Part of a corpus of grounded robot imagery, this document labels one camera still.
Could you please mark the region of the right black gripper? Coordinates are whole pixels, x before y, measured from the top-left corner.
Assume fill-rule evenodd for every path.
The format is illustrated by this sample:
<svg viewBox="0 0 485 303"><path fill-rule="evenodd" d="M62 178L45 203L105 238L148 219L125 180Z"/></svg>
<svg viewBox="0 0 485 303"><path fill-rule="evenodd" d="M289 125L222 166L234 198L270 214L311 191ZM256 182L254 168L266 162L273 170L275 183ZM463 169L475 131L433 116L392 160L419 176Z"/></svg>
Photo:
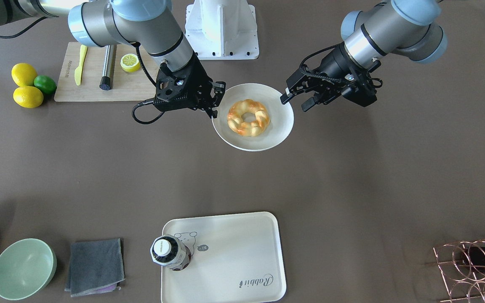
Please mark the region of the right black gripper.
<svg viewBox="0 0 485 303"><path fill-rule="evenodd" d="M185 67L173 74L178 80L182 80L183 84L175 88L176 96L171 98L172 110L200 109L205 111L209 118L217 118L218 111L215 108L223 99L226 83L212 82L195 54Z"/></svg>

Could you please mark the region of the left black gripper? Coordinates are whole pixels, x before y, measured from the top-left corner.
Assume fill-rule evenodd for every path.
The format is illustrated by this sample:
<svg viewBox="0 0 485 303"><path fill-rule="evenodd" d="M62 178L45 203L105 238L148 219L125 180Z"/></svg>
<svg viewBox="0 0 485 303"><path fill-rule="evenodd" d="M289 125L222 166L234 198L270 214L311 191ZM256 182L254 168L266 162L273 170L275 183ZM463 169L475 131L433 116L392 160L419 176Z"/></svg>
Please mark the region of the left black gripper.
<svg viewBox="0 0 485 303"><path fill-rule="evenodd" d="M318 67L312 71L297 69L287 80L285 93L280 102L285 105L295 96L314 92L302 105L303 112L307 112L323 101L333 101L339 96L348 101L355 101L357 96L357 65L345 50L345 43L334 46Z"/></svg>

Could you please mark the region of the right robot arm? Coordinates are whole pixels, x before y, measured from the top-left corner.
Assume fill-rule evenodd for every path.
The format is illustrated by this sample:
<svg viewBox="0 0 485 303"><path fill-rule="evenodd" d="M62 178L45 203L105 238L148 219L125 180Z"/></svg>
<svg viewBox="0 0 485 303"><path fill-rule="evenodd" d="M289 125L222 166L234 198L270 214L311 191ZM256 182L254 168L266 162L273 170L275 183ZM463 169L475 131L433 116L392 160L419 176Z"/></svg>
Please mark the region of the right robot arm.
<svg viewBox="0 0 485 303"><path fill-rule="evenodd" d="M160 69L154 97L138 107L153 105L161 113L201 110L216 118L225 83L207 75L171 10L169 0L0 0L0 26L31 17L67 17L83 45L143 47Z"/></svg>

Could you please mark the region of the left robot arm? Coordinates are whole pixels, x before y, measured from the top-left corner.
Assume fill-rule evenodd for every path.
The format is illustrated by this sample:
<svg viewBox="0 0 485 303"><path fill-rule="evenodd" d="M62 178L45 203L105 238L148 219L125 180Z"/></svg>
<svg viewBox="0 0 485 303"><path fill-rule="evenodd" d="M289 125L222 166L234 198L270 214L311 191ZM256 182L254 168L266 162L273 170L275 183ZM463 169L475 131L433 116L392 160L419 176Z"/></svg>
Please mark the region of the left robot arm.
<svg viewBox="0 0 485 303"><path fill-rule="evenodd" d="M393 53L427 64L446 52L446 33L435 22L440 13L435 0L383 0L369 11L350 12L341 26L343 42L325 48L315 69L302 61L287 79L281 103L314 92L302 104L304 112L340 96L362 107L373 104L382 80L371 73L381 58Z"/></svg>

